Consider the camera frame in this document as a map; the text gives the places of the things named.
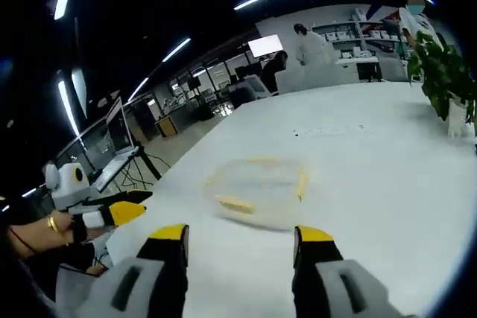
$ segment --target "white table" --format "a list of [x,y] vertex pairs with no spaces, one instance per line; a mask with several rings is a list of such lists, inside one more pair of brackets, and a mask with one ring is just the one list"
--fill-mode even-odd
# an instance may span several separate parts
[[420,87],[407,83],[327,87],[241,106],[155,185],[143,216],[116,230],[113,261],[135,255],[155,229],[188,223],[185,317],[294,317],[292,234],[214,217],[203,195],[203,180],[219,165],[256,156],[309,166],[301,224],[333,235],[403,314],[424,314],[442,294],[473,230],[476,155],[473,139],[446,137]]

